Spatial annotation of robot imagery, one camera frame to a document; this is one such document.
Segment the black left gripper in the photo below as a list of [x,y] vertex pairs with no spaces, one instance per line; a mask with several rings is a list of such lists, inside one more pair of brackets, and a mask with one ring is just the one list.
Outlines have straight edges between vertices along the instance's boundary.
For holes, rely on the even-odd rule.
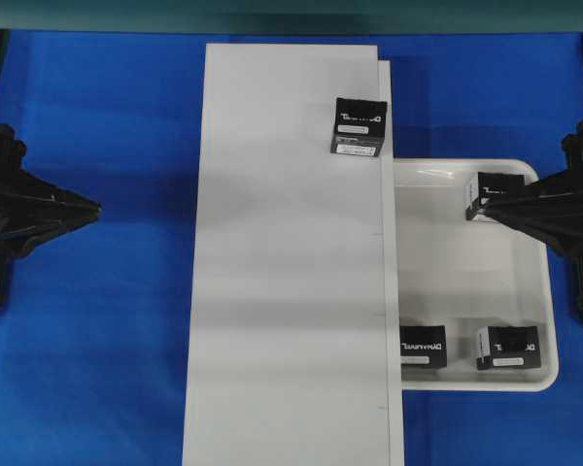
[[[101,205],[22,169],[27,147],[0,124],[0,250],[21,259],[39,246],[97,221]],[[76,210],[42,216],[41,202]]]

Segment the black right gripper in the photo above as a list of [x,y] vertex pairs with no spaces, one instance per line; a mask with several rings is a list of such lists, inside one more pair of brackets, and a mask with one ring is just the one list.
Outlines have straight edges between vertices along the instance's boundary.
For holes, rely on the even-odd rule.
[[503,210],[583,213],[583,120],[577,124],[574,134],[563,138],[562,149],[567,169],[489,200],[485,204],[485,216],[544,243],[558,255],[576,257],[583,254],[582,234],[498,213]]

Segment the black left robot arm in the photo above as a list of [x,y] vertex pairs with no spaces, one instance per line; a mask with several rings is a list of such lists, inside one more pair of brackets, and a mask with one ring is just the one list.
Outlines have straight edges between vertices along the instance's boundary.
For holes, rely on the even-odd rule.
[[26,145],[0,124],[0,308],[13,262],[59,236],[98,220],[101,205],[23,170]]

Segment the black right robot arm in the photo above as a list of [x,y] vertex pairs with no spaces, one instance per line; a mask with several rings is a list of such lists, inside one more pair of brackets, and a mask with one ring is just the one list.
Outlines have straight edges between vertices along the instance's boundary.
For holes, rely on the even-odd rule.
[[482,212],[572,260],[583,322],[583,120],[574,134],[564,137],[562,149],[565,170],[508,190],[488,201]]

